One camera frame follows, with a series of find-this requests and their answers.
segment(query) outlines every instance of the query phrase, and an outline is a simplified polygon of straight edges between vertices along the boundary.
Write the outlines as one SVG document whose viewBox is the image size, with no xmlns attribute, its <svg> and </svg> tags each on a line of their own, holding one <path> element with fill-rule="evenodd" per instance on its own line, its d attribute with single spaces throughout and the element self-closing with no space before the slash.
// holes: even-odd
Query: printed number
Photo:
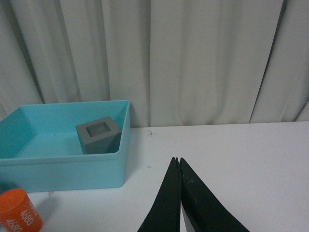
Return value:
<svg viewBox="0 0 309 232">
<path fill-rule="evenodd" d="M 15 219 L 6 220 L 6 224 L 13 232 L 21 232 L 23 230 L 23 228 L 21 228 L 20 225 L 15 222 Z"/>
<path fill-rule="evenodd" d="M 31 225 L 33 223 L 33 217 L 30 214 L 30 212 L 28 212 L 28 210 L 24 210 L 20 213 L 21 218 L 24 220 L 25 224 L 27 226 Z"/>
</svg>

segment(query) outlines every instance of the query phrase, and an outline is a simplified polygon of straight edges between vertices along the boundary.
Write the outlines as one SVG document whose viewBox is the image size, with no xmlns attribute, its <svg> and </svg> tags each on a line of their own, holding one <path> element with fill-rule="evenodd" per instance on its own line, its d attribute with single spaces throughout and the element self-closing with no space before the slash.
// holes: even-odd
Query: gray cube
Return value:
<svg viewBox="0 0 309 232">
<path fill-rule="evenodd" d="M 114 153 L 119 150 L 121 129 L 105 117 L 76 126 L 84 154 Z"/>
</svg>

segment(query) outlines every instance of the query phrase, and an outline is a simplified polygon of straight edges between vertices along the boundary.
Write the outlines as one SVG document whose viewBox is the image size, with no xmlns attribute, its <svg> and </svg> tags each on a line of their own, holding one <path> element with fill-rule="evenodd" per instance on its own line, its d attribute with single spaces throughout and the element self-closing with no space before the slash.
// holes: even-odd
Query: gray square block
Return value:
<svg viewBox="0 0 309 232">
<path fill-rule="evenodd" d="M 105 117 L 76 126 L 84 154 L 114 153 L 119 150 L 121 129 Z"/>
</svg>

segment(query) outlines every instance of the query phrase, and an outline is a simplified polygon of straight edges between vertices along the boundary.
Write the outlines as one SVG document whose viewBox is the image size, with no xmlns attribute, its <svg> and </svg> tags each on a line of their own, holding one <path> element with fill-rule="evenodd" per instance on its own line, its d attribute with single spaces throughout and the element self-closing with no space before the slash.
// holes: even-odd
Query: white tabletop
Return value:
<svg viewBox="0 0 309 232">
<path fill-rule="evenodd" d="M 41 231 L 137 232 L 172 157 L 250 232 L 309 231 L 309 122 L 132 129 L 122 187 L 28 194 Z"/>
</svg>

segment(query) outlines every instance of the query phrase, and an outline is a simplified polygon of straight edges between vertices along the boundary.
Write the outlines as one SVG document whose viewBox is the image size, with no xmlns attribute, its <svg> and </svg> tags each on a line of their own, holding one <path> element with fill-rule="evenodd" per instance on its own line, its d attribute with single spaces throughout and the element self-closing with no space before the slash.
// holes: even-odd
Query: plastic bin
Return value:
<svg viewBox="0 0 309 232">
<path fill-rule="evenodd" d="M 116 188 L 124 183 L 129 101 L 24 105 L 0 121 L 0 188 L 27 192 Z M 110 116 L 119 150 L 84 155 L 76 125 Z"/>
</svg>

